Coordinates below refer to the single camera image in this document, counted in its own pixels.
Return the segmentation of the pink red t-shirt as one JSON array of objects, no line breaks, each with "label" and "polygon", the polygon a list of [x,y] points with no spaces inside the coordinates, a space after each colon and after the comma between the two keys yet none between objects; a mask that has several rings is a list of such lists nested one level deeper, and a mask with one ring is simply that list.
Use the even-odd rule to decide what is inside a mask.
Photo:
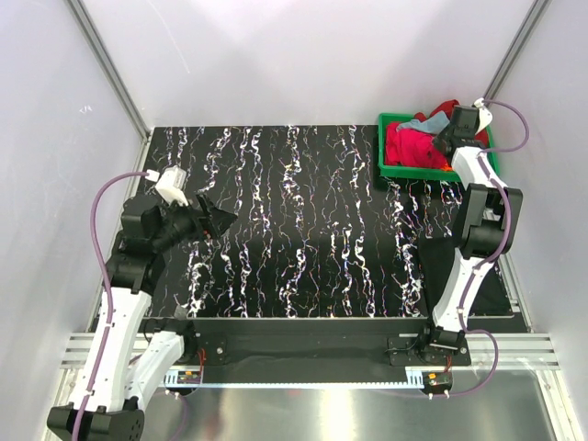
[{"label": "pink red t-shirt", "polygon": [[441,169],[449,165],[447,158],[433,146],[435,135],[416,130],[396,131],[399,125],[388,126],[387,148],[390,164],[431,169]]}]

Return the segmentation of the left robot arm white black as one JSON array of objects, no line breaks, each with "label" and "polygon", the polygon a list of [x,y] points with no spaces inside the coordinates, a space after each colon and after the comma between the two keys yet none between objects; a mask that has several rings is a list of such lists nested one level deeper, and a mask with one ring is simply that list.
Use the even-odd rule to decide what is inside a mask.
[{"label": "left robot arm white black", "polygon": [[138,440],[145,410],[174,363],[198,354],[194,324],[173,319],[132,351],[145,312],[173,247],[220,239],[235,214],[198,194],[182,205],[149,195],[128,199],[121,228],[106,262],[103,310],[82,371],[67,404],[51,408],[48,429],[61,440]]}]

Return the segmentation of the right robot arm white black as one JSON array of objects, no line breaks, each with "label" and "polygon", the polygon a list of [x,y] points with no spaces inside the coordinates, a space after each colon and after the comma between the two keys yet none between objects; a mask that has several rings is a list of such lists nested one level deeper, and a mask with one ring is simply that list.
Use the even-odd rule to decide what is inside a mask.
[{"label": "right robot arm white black", "polygon": [[491,149],[475,136],[492,122],[480,98],[472,106],[454,107],[434,145],[451,161],[465,187],[452,229],[451,271],[429,323],[417,337],[415,353],[426,365],[446,366],[465,350],[468,317],[483,279],[514,241],[523,193],[509,187],[492,169]]}]

